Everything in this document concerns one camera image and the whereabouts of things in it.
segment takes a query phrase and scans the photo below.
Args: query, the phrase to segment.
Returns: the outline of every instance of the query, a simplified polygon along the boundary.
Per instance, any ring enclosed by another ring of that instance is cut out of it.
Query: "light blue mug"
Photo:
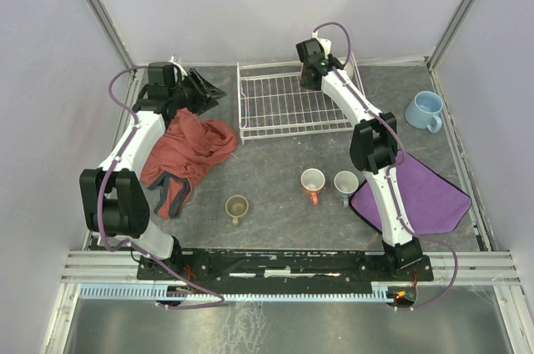
[[[431,133],[440,131],[443,121],[440,112],[443,100],[431,91],[421,91],[410,102],[404,112],[406,121],[418,129],[428,129]]]

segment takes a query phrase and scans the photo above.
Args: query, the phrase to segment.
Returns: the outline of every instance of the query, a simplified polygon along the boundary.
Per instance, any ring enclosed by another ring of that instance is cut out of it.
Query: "white mug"
[[[349,206],[349,198],[360,185],[358,176],[347,170],[339,172],[334,177],[335,196],[343,201],[343,208]]]
[[[314,205],[319,204],[317,195],[325,187],[326,178],[323,172],[318,169],[309,168],[300,176],[300,183],[304,189],[304,194],[310,197]]]

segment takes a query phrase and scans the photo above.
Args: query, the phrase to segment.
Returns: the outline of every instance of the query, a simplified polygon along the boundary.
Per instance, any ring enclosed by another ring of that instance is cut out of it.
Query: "cable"
[[[314,28],[313,33],[317,33],[317,30],[319,30],[320,28],[323,28],[325,26],[337,26],[337,27],[341,28],[341,30],[343,30],[343,33],[345,33],[345,36],[347,37],[347,57],[345,58],[345,62],[343,63],[343,67],[345,67],[346,64],[350,60],[350,36],[349,36],[349,32],[347,31],[345,26],[343,24],[341,24],[341,23],[338,23],[338,22],[326,22],[326,23],[322,23],[319,26],[317,26],[316,28]]]
[[[220,295],[219,293],[215,293],[214,291],[208,290],[202,286],[199,286],[192,281],[188,281],[182,276],[180,276],[178,273],[176,273],[174,270],[172,270],[167,264],[165,264],[160,258],[157,256],[151,255],[148,251],[146,251],[143,247],[135,244],[135,242],[131,241],[130,239],[125,239],[120,241],[117,245],[110,245],[108,241],[108,237],[106,236],[106,232],[103,226],[103,197],[104,197],[104,191],[106,190],[106,186],[108,185],[109,177],[115,170],[115,167],[117,166],[117,163],[120,162],[120,158],[123,155],[124,151],[128,148],[128,145],[134,139],[135,133],[137,132],[139,128],[139,117],[137,114],[126,104],[123,104],[120,102],[115,95],[113,95],[113,84],[117,79],[122,76],[125,73],[129,73],[135,70],[138,70],[140,68],[147,68],[148,66],[133,66],[132,68],[126,68],[125,70],[117,73],[109,82],[108,86],[108,93],[109,97],[122,109],[126,110],[133,118],[134,126],[132,127],[132,131],[128,134],[128,137],[124,141],[124,143],[121,145],[121,147],[117,151],[117,155],[115,158],[113,158],[113,161],[111,162],[111,165],[109,166],[109,169],[106,171],[106,173],[103,176],[102,184],[100,185],[100,188],[98,189],[98,200],[97,200],[97,223],[98,223],[98,233],[100,234],[100,240],[102,241],[104,247],[108,251],[115,252],[119,250],[121,247],[126,245],[127,247],[131,247],[138,251],[141,255],[146,256],[147,258],[152,259],[154,262],[156,262],[158,265],[160,265],[162,268],[164,268],[172,277],[178,279],[179,281],[182,281],[187,286],[202,291],[205,294],[209,294],[211,296],[215,296],[219,298],[219,301],[216,302],[208,302],[203,304],[194,304],[192,306],[172,306],[170,308],[177,309],[177,310],[193,310],[195,308],[208,308],[211,306],[220,306],[224,303],[224,297]],[[164,308],[169,308],[167,305],[162,305],[157,303],[158,306],[162,306]]]
[[[132,260],[134,262],[137,262],[138,264],[140,264],[141,261],[140,260],[136,260],[135,257],[134,257],[134,251],[135,251],[134,249],[130,250],[130,256],[132,257]]]
[[[324,27],[325,25],[328,25],[328,24],[335,24],[335,25],[339,26],[342,30],[344,30],[345,36],[347,37],[347,45],[350,47],[350,36],[346,32],[346,28],[343,27],[341,24],[339,24],[337,22],[328,22],[328,23],[321,24],[320,26],[318,26],[318,27],[316,27],[314,29],[314,32],[316,30],[318,30],[319,28]],[[355,96],[355,98],[358,100],[360,105],[364,108],[366,113],[370,114],[381,125],[383,125],[385,127],[385,129],[393,136],[393,138],[395,139],[397,145],[399,146],[399,149],[400,149],[400,151],[402,153],[402,157],[400,158],[400,160],[396,161],[394,164],[388,166],[387,171],[385,172],[386,178],[387,178],[387,182],[388,182],[388,186],[390,187],[390,191],[394,191],[393,190],[393,181],[391,180],[390,172],[391,172],[392,169],[394,169],[394,168],[396,168],[398,166],[401,166],[404,163],[404,161],[406,159],[406,156],[408,155],[406,153],[406,149],[405,149],[404,145],[402,144],[401,138],[393,130],[393,128],[391,128],[391,126],[389,126],[388,123],[385,120],[383,120],[383,118],[381,118],[378,114],[375,114],[375,113],[373,113],[372,111],[369,110],[369,106],[365,103],[365,101],[361,98],[361,96],[351,87],[350,83],[347,83],[347,81],[343,78],[343,76],[341,75],[340,71],[337,68],[334,68],[334,73],[337,76],[337,78],[343,83],[343,85],[345,87],[347,87],[347,89],[349,89],[349,91]],[[416,239],[423,240],[423,241],[428,241],[428,242],[434,243],[434,244],[444,245],[452,253],[452,258],[454,259],[454,271],[452,272],[451,281],[449,281],[449,284],[447,285],[445,290],[439,296],[437,296],[437,297],[435,297],[435,298],[433,298],[433,299],[431,299],[431,300],[429,300],[427,302],[424,302],[423,304],[420,304],[418,306],[413,306],[411,308],[398,308],[398,309],[400,309],[402,311],[414,311],[416,309],[422,309],[422,308],[425,308],[425,307],[427,307],[427,306],[429,306],[429,305],[431,305],[433,303],[441,301],[449,293],[449,291],[451,291],[451,289],[452,289],[452,287],[453,287],[453,285],[454,285],[454,283],[456,281],[456,277],[458,275],[458,267],[459,267],[458,255],[456,254],[455,249],[449,243],[447,243],[447,242],[445,242],[443,240],[435,240],[435,239],[432,239],[431,237],[418,235],[418,234],[415,233],[415,231],[411,230],[407,226],[405,221],[402,219],[401,206],[399,205],[399,202],[397,201],[397,198],[396,198],[395,194],[392,194],[392,197],[393,197],[393,202],[395,204],[395,210],[397,212],[397,219],[400,222],[400,224],[402,225],[402,227],[405,228],[406,232],[408,232],[409,235],[411,235],[412,237],[415,237]]]

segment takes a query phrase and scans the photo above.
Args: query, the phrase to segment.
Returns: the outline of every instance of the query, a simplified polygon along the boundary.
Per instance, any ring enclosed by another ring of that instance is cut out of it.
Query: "orange handle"
[[[317,193],[311,193],[310,194],[310,200],[314,203],[314,205],[319,204],[319,201],[317,200]]]

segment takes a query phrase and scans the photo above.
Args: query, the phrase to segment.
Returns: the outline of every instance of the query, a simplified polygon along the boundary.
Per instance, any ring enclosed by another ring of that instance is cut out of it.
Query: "mug with orange handle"
[[[314,205],[319,204],[317,195],[325,187],[326,178],[323,172],[318,169],[309,168],[300,176],[300,183],[304,189],[304,194],[310,197]]]

